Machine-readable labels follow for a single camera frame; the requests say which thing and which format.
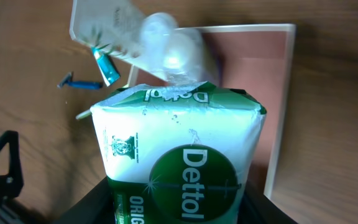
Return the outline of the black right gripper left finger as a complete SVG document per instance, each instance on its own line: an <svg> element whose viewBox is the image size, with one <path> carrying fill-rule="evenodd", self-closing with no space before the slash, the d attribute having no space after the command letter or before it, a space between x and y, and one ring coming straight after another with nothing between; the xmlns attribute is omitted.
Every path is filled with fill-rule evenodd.
<svg viewBox="0 0 358 224"><path fill-rule="evenodd" d="M53 224L114 224L114 205L108 178L88 192Z"/></svg>

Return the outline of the green Dettol soap packet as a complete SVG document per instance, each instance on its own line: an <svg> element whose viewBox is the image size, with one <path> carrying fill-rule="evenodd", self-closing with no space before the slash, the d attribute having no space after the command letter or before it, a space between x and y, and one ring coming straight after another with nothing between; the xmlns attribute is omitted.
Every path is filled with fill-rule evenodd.
<svg viewBox="0 0 358 224"><path fill-rule="evenodd" d="M235 223L266 109L208 82L137 85L90 109L117 223Z"/></svg>

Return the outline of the small toothpaste tube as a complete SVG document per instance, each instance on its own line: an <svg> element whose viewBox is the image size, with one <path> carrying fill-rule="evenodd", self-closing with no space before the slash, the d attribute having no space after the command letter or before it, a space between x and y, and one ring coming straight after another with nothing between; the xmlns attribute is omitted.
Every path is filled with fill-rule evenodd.
<svg viewBox="0 0 358 224"><path fill-rule="evenodd" d="M118 79L120 79L121 76L119 72L116 70L109 56L95 47L92 47L91 51L94 59L96 60L96 63L102 74L106 86L110 86L114 84L116 81L118 81Z"/></svg>

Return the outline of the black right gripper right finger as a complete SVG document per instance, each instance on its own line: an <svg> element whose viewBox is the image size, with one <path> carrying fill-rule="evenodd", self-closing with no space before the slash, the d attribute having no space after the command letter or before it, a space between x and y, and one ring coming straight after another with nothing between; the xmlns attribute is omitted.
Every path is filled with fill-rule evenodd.
<svg viewBox="0 0 358 224"><path fill-rule="evenodd" d="M239 208L239 224L297 224L251 182L246 183Z"/></svg>

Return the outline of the white conical tube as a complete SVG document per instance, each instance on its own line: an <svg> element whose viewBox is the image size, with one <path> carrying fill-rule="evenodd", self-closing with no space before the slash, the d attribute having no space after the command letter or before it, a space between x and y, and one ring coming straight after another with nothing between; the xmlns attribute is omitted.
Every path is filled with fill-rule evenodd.
<svg viewBox="0 0 358 224"><path fill-rule="evenodd" d="M109 58L146 71L140 42L140 28L146 17L128 0L74 0L70 36L90 49L101 50Z"/></svg>

